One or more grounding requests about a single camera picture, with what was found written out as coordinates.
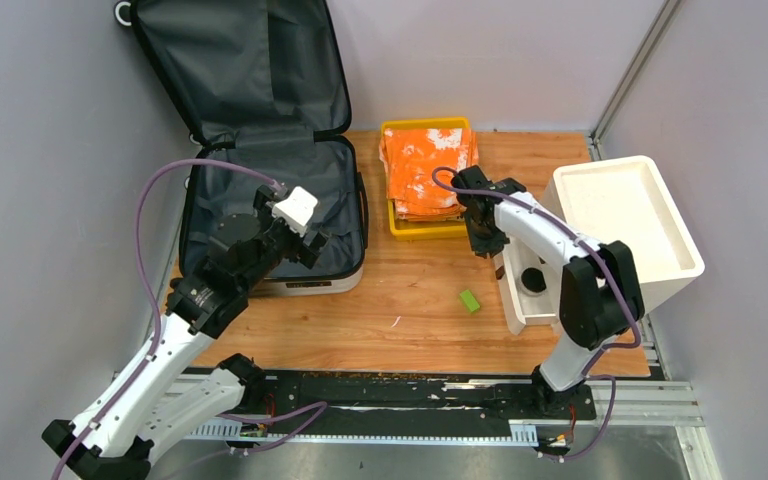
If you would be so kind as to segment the round black lid compact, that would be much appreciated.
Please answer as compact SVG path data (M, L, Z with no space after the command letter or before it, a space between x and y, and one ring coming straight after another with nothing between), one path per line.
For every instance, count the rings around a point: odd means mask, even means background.
M539 295L547 289L546 280L541 269L528 267L520 275L522 288L529 294Z

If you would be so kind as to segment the orange tie-dye jeans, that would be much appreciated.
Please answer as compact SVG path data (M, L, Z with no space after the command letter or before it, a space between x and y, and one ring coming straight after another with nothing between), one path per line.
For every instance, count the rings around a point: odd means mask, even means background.
M454 193L437 186L432 172L438 167L456 171L479 161L476 133L470 128L386 128L379 143L379 158L387 178L387 198L400 220L437 222L454 220L462 207Z

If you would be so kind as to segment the black white space suitcase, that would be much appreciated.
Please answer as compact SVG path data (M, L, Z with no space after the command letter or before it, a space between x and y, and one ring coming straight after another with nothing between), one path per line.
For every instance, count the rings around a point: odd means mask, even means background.
M356 287L369 235L368 201L346 131L352 106L324 1L119 1L130 29L198 145L179 230L179 268L206 254L222 217L252 209L258 176L300 186L328 241L312 268L281 264L263 295Z

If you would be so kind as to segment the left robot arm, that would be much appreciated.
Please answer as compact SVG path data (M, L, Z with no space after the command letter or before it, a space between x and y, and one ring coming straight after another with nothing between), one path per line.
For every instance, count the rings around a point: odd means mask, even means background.
M258 411L265 373L234 354L176 398L179 375L248 307L252 291L283 261L311 268L326 242L312 227L318 200L302 187L258 189L251 214L222 218L207 253L179 279L159 326L109 387L72 420L54 420L43 441L57 474L82 479L144 479L175 444L210 418Z

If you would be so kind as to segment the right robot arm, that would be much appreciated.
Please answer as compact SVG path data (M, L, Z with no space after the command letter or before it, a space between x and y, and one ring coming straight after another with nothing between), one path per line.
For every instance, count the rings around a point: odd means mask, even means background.
M475 255L494 257L517 240L559 277L562 332L536 368L530 392L537 413L556 417L606 351L641 342L638 322L645 307L633 253L621 241L604 243L575 231L511 178L493 182L478 166L448 172L451 179L437 184L464 207Z

